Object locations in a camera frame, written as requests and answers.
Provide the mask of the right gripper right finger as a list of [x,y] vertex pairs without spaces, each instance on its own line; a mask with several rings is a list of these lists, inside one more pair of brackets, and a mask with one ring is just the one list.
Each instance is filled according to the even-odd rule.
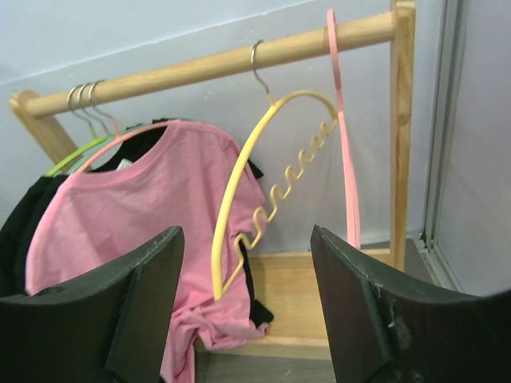
[[338,382],[507,382],[510,293],[423,282],[323,227],[311,254]]

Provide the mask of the pink t shirt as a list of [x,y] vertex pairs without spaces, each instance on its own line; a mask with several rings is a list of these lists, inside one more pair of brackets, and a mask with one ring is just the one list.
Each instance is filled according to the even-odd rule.
[[28,294],[65,282],[135,250],[172,226],[183,229],[184,258],[160,368],[167,382],[195,379],[193,343],[233,348],[264,336],[272,314],[256,300],[245,250],[232,244],[254,233],[264,203],[263,173],[248,163],[230,210],[221,253],[223,279],[212,293],[211,249],[218,212],[240,147],[216,126],[171,120],[137,160],[112,171],[79,172],[59,186],[34,232],[26,258]]

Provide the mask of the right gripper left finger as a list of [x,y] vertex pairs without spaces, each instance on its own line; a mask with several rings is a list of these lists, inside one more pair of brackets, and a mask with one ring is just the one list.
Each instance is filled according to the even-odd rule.
[[158,382],[184,258],[170,227],[44,294],[1,300],[3,382]]

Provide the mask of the yellow hanger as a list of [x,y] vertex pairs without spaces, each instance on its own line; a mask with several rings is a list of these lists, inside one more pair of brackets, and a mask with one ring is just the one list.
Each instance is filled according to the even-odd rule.
[[[256,67],[256,53],[257,48],[263,40],[258,40],[251,50],[250,62],[252,67],[252,73],[255,79],[263,86],[264,91],[269,101],[269,109],[260,119],[259,123],[253,128],[250,136],[242,147],[240,154],[236,160],[232,173],[228,180],[227,187],[224,192],[224,196],[220,205],[219,216],[216,221],[216,227],[212,238],[212,250],[211,250],[211,272],[212,272],[212,292],[215,301],[219,301],[225,296],[231,285],[236,280],[238,274],[243,269],[245,264],[244,256],[242,255],[241,247],[245,247],[247,250],[252,250],[256,247],[259,241],[263,238],[263,225],[271,223],[278,210],[279,202],[285,200],[292,191],[293,183],[300,180],[305,172],[305,166],[312,164],[315,160],[317,152],[322,149],[325,144],[326,138],[332,133],[334,127],[339,122],[337,112],[335,111],[334,105],[321,94],[311,90],[299,90],[275,100],[271,94],[269,86],[266,81],[257,73]],[[311,138],[310,146],[311,150],[307,151],[302,149],[298,153],[298,164],[295,168],[293,165],[288,165],[284,170],[284,178],[286,180],[287,188],[283,190],[278,184],[271,187],[270,190],[270,202],[272,205],[271,212],[266,212],[264,207],[257,207],[252,213],[252,224],[255,228],[255,235],[252,239],[249,239],[244,233],[238,234],[232,241],[232,249],[235,251],[239,263],[235,270],[229,276],[228,279],[223,277],[222,267],[222,249],[224,246],[224,236],[227,230],[228,219],[230,216],[232,204],[236,194],[236,190],[240,185],[242,173],[248,163],[248,159],[252,154],[252,150],[256,146],[258,139],[263,133],[264,129],[268,126],[273,117],[277,112],[286,104],[290,103],[298,97],[309,97],[316,99],[324,105],[331,118],[331,124],[323,122],[319,127],[319,135],[314,135]]]

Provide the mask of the pink plastic hanger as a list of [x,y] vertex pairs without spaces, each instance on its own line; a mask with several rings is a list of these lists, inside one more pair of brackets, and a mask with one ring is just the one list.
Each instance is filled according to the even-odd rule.
[[361,224],[358,201],[358,188],[355,175],[355,168],[351,155],[350,142],[348,138],[347,125],[345,120],[342,79],[339,64],[339,50],[334,10],[327,11],[327,36],[332,65],[332,73],[335,84],[335,96],[339,121],[339,135],[343,159],[343,175],[347,221],[347,242],[351,246],[359,249],[361,247]]

